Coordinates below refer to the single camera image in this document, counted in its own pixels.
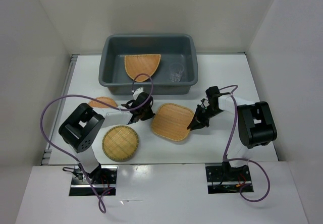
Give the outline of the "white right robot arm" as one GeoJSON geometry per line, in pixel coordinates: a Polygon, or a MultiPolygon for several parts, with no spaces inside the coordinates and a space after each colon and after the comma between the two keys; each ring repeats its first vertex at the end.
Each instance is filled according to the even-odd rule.
{"type": "Polygon", "coordinates": [[[224,150],[222,162],[222,176],[226,180],[233,180],[245,167],[250,159],[246,153],[256,146],[266,146],[276,140],[277,130],[269,107],[265,101],[248,101],[235,97],[233,92],[237,85],[230,85],[222,89],[233,88],[230,92],[221,92],[217,86],[209,87],[206,98],[201,100],[196,108],[194,117],[187,129],[198,130],[209,127],[209,120],[222,112],[234,115],[233,126],[228,143],[224,150]],[[240,150],[233,157],[228,157],[235,130],[238,130],[240,150]]]}

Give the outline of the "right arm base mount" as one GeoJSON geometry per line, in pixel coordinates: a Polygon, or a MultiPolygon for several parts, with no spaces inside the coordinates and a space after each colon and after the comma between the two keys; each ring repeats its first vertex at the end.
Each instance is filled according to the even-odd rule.
{"type": "Polygon", "coordinates": [[[231,167],[228,162],[205,165],[209,194],[254,192],[247,165],[231,167]]]}

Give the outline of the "triangular woven tray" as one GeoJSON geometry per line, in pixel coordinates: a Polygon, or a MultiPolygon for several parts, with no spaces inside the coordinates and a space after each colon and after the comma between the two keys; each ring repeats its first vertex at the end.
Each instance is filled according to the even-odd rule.
{"type": "Polygon", "coordinates": [[[124,59],[125,70],[133,80],[141,74],[135,81],[144,82],[156,72],[160,60],[160,54],[126,55],[124,59]]]}

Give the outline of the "square woven tray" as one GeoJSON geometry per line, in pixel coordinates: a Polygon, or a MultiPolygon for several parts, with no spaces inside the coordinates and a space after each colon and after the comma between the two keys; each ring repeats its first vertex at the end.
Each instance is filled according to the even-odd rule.
{"type": "Polygon", "coordinates": [[[157,136],[180,142],[185,140],[190,130],[187,129],[193,120],[194,112],[184,106],[165,103],[161,105],[151,122],[151,130],[157,136]]]}

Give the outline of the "grey plastic bin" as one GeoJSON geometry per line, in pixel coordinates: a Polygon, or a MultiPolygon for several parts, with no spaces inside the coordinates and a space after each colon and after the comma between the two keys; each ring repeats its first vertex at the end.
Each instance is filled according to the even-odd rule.
{"type": "Polygon", "coordinates": [[[104,44],[98,81],[113,95],[132,85],[155,95],[187,94],[198,81],[196,49],[187,34],[116,34],[104,44]]]}

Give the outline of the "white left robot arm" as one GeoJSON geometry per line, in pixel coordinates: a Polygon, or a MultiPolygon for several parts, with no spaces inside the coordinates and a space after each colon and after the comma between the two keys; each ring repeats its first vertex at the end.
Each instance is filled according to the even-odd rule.
{"type": "Polygon", "coordinates": [[[94,99],[104,107],[91,107],[81,103],[61,124],[59,134],[73,149],[72,156],[77,158],[83,171],[83,178],[93,184],[101,176],[101,164],[95,157],[92,144],[101,128],[117,125],[129,125],[139,120],[149,120],[154,116],[151,109],[153,98],[142,88],[133,92],[133,99],[119,106],[94,99]]]}

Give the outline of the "clear plastic cup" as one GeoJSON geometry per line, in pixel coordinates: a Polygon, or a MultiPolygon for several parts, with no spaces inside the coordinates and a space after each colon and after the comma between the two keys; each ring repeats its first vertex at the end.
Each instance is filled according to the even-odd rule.
{"type": "Polygon", "coordinates": [[[170,80],[172,82],[180,82],[184,72],[184,66],[181,63],[172,63],[169,66],[170,80]]]}

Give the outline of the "round green-rimmed bamboo tray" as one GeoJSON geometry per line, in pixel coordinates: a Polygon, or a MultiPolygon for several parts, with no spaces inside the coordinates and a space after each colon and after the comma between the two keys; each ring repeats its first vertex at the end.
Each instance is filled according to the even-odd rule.
{"type": "Polygon", "coordinates": [[[102,150],[111,160],[122,162],[132,158],[139,146],[139,136],[128,126],[115,126],[102,139],[102,150]]]}

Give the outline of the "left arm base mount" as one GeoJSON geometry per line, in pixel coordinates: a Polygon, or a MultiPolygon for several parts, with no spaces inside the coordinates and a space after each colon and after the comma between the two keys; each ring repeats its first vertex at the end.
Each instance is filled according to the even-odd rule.
{"type": "MultiPolygon", "coordinates": [[[[69,196],[94,196],[85,175],[78,166],[63,167],[64,172],[72,174],[69,196]]],[[[102,166],[101,172],[90,178],[94,189],[100,196],[115,196],[117,182],[117,166],[102,166]]]]}

